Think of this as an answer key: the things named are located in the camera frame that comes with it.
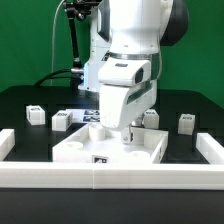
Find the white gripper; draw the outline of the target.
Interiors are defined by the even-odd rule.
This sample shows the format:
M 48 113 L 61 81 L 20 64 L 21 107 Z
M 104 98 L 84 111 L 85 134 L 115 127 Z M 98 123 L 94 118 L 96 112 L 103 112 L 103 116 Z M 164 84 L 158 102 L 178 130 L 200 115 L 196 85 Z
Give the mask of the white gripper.
M 108 129 L 122 130 L 122 141 L 131 142 L 130 124 L 156 101 L 151 62 L 108 59 L 99 70 L 98 80 L 102 84 L 99 95 L 101 124 Z

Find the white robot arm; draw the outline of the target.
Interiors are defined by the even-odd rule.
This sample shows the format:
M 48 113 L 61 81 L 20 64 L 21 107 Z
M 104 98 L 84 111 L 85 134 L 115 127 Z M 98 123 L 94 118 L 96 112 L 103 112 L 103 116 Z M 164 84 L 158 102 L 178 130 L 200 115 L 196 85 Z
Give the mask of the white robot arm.
M 128 144 L 131 124 L 157 97 L 161 48 L 187 32 L 185 0 L 99 0 L 91 9 L 90 58 L 80 88 L 99 94 L 100 123 Z

